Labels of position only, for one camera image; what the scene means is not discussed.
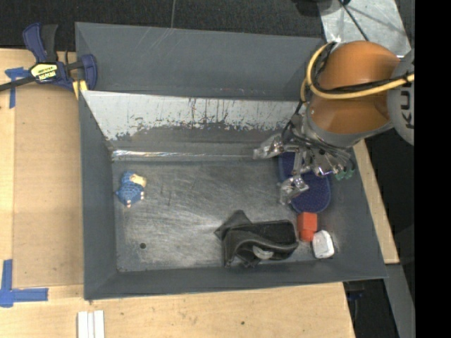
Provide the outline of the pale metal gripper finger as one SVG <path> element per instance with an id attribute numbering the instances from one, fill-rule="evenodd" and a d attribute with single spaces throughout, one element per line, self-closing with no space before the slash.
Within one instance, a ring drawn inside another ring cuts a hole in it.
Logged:
<path id="1" fill-rule="evenodd" d="M 300 174 L 296 174 L 280 183 L 279 202 L 283 205 L 289 204 L 294 198 L 306 192 L 309 185 Z"/>
<path id="2" fill-rule="evenodd" d="M 265 158 L 273 158 L 278 156 L 284 152 L 284 143 L 281 134 L 275 134 L 255 148 L 253 150 L 252 158 L 254 160 L 257 159 L 265 159 Z"/>

